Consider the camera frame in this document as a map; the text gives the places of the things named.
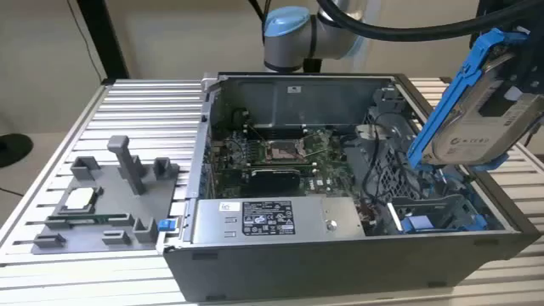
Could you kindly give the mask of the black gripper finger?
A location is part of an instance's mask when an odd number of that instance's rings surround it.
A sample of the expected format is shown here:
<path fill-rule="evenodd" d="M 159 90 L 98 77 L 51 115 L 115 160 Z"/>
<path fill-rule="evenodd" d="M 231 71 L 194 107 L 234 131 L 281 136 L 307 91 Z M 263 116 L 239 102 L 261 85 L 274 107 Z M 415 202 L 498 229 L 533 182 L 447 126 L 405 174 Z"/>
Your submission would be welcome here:
<path fill-rule="evenodd" d="M 479 108 L 482 117 L 499 117 L 519 98 L 518 92 L 542 94 L 542 54 L 514 56 L 498 70 L 498 88 Z"/>

